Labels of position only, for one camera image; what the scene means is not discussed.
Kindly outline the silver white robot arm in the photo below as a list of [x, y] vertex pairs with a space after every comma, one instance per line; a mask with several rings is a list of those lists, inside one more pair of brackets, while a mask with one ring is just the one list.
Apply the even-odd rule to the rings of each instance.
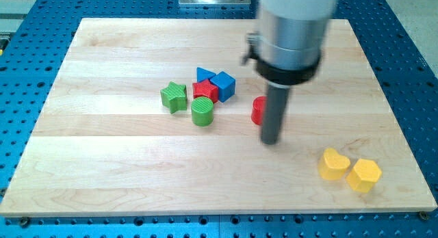
[[256, 71], [270, 88], [289, 89], [313, 78], [328, 21], [338, 0], [259, 0], [255, 32], [247, 35]]

